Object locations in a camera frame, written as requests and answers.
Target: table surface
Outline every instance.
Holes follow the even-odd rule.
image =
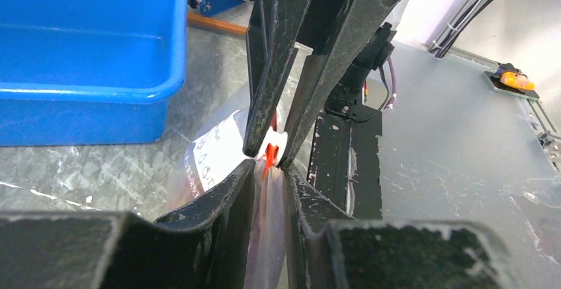
[[[187,83],[171,100],[158,142],[0,148],[0,210],[131,210],[148,220],[164,213],[167,174],[247,80],[243,39],[197,28],[188,37]],[[511,249],[530,288],[555,288],[561,181],[524,103],[492,91],[483,65],[436,60],[399,43],[392,57],[398,100],[384,112],[379,153],[384,219],[483,222]],[[292,90],[301,65],[302,58]]]

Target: purple cable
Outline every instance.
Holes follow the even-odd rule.
[[[388,58],[388,65],[390,66],[390,75],[392,77],[392,96],[386,104],[386,109],[394,109],[394,102],[396,101],[396,97],[398,96],[398,88],[396,86],[396,71],[394,70],[394,63],[392,62],[391,56]]]

